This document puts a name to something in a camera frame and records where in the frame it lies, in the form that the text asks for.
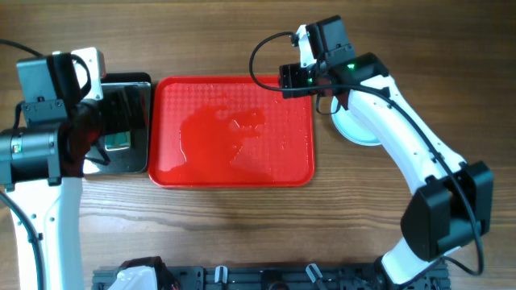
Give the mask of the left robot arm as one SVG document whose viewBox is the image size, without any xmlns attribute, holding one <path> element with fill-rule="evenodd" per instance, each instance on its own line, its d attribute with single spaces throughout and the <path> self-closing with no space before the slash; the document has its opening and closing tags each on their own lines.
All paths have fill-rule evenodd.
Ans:
<svg viewBox="0 0 516 290">
<path fill-rule="evenodd" d="M 17 71 L 23 100 L 1 133 L 1 198 L 15 224 L 20 285 L 81 289 L 83 179 L 147 169 L 152 80 L 108 73 L 95 48 L 33 52 Z"/>
</svg>

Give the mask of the green yellow sponge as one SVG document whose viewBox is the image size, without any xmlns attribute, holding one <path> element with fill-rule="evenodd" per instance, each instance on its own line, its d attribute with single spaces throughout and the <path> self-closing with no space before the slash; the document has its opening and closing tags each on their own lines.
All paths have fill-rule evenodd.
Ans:
<svg viewBox="0 0 516 290">
<path fill-rule="evenodd" d="M 107 151 L 125 150 L 131 147 L 131 132 L 119 132 L 105 136 L 105 149 Z"/>
</svg>

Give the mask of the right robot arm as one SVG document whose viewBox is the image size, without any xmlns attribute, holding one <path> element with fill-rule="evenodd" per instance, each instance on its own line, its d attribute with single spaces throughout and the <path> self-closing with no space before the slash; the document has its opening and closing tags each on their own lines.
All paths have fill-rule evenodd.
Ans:
<svg viewBox="0 0 516 290">
<path fill-rule="evenodd" d="M 284 97 L 337 98 L 378 139 L 408 184 L 402 239 L 380 260 L 385 286 L 404 288 L 453 251 L 480 244 L 493 199 L 487 165 L 470 164 L 432 132 L 380 59 L 355 54 L 339 16 L 300 26 L 291 41 L 300 60 L 280 68 Z"/>
</svg>

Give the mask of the light blue plate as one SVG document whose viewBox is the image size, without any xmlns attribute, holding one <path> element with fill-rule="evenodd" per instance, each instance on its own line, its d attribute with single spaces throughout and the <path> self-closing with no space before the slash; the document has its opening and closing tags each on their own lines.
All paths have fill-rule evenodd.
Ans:
<svg viewBox="0 0 516 290">
<path fill-rule="evenodd" d="M 366 147 L 380 146 L 379 139 L 350 110 L 345 110 L 336 97 L 331 102 L 331 121 L 347 140 Z"/>
</svg>

